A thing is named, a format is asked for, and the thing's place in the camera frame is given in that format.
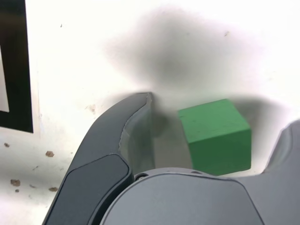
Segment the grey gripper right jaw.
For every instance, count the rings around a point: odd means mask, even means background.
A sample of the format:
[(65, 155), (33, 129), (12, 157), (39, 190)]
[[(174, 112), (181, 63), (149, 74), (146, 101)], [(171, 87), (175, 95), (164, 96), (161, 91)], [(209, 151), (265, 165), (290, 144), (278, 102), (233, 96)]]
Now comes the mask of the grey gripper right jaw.
[(247, 177), (154, 173), (126, 188), (103, 225), (297, 225), (300, 123), (280, 134), (266, 169)]

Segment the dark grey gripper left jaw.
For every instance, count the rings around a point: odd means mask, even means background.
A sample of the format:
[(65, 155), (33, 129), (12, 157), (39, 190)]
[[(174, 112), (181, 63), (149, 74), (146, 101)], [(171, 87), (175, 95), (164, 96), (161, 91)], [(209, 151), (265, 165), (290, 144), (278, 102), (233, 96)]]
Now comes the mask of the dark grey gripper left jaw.
[(113, 105), (82, 140), (44, 219), (45, 225), (98, 225), (134, 176), (155, 167), (152, 94)]

